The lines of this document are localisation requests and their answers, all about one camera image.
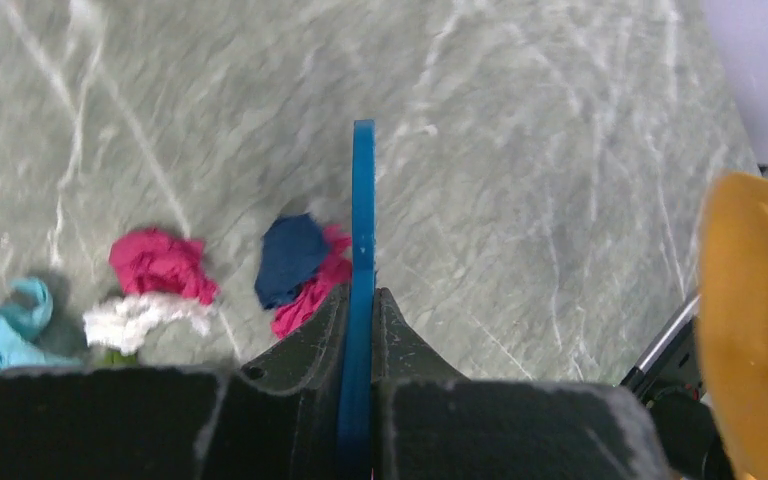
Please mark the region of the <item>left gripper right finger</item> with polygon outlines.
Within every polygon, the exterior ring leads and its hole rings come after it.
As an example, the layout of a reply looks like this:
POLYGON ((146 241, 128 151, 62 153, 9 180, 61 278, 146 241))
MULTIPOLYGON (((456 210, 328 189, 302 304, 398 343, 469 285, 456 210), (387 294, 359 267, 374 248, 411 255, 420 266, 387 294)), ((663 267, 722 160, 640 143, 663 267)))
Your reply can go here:
POLYGON ((443 391, 467 378, 403 316, 387 288, 375 292, 372 330, 371 455, 375 479, 409 479, 416 460, 438 446, 450 414, 443 391))

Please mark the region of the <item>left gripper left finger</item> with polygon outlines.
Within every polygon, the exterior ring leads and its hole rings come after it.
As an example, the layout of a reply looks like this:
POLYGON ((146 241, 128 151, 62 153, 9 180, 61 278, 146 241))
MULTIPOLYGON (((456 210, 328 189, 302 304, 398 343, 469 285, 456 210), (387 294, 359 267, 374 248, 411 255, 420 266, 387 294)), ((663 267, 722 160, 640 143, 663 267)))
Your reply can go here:
POLYGON ((252 479, 332 479, 349 310, 338 286, 314 315, 249 362, 244 413, 252 479))

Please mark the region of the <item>blue hand brush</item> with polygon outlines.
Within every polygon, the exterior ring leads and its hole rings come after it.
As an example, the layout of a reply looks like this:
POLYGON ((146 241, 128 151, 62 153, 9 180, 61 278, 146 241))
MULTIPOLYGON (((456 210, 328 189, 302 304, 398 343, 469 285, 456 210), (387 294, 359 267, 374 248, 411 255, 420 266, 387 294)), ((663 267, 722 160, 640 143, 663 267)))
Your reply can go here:
POLYGON ((358 120, 352 150, 352 278, 337 418, 339 479, 370 479, 372 313, 375 295, 375 122, 358 120))

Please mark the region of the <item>orange slotted scoop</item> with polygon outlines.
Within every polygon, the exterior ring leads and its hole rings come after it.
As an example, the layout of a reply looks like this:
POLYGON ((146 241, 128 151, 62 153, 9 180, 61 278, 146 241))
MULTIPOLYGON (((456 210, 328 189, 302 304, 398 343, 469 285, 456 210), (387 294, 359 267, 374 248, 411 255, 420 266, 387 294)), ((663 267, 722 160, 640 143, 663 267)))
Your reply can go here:
POLYGON ((696 344, 739 479, 768 479, 768 180, 721 178, 706 201, 696 344))

